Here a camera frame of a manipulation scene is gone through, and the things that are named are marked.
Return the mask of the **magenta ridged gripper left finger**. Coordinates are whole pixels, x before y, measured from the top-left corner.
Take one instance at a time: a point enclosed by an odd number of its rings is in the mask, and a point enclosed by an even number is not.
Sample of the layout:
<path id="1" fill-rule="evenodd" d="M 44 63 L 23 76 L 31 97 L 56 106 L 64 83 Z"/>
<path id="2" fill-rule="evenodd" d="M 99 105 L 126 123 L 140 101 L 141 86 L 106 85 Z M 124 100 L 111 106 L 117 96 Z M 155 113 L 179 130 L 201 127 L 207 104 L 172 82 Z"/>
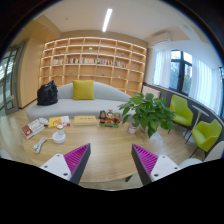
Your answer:
<path id="1" fill-rule="evenodd" d="M 90 144 L 80 146 L 69 153 L 55 154 L 41 169 L 72 183 L 78 184 L 91 154 Z"/>

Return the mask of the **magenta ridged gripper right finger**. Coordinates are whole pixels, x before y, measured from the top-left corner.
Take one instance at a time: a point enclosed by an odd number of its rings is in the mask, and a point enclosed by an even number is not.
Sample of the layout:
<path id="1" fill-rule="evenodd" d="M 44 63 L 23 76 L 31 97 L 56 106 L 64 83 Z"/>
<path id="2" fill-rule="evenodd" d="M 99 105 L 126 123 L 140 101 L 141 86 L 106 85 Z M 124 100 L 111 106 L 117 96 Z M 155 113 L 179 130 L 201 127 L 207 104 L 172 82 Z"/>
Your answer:
<path id="1" fill-rule="evenodd" d="M 131 154 L 143 185 L 180 170 L 180 167 L 168 156 L 157 156 L 136 144 L 132 145 Z"/>

